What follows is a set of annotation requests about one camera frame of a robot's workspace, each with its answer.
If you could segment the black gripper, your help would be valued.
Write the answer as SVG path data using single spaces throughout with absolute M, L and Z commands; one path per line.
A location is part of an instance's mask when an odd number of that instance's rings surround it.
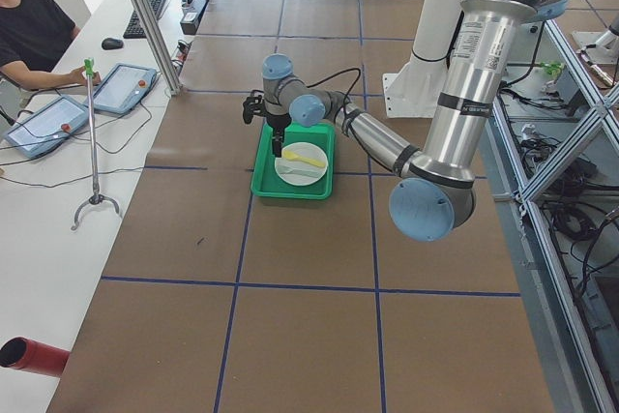
M 282 115 L 276 115 L 268 113 L 266 116 L 267 124 L 272 128 L 273 137 L 271 138 L 272 154 L 277 157 L 281 157 L 282 152 L 282 138 L 285 135 L 285 129 L 290 125 L 290 115 L 284 113 Z

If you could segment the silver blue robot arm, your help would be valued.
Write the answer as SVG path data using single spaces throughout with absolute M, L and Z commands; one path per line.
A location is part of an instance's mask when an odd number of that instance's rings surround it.
M 372 158 L 399 177 L 389 201 L 393 223 L 423 242 L 440 240 L 474 212 L 475 175 L 470 168 L 492 112 L 517 28 L 559 16 L 567 0 L 460 0 L 462 22 L 438 95 L 426 143 L 418 148 L 342 92 L 312 90 L 294 75 L 291 60 L 268 56 L 262 65 L 264 93 L 244 102 L 243 118 L 262 116 L 272 128 L 272 153 L 280 156 L 293 122 L 340 125 Z

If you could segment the person's hand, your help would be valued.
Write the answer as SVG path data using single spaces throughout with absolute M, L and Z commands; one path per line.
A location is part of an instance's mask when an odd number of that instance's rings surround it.
M 69 79 L 71 84 L 77 84 L 81 86 L 86 86 L 88 79 L 91 79 L 94 85 L 99 85 L 102 81 L 98 72 L 93 72 L 92 74 L 89 74 L 84 66 L 73 69 L 69 73 Z

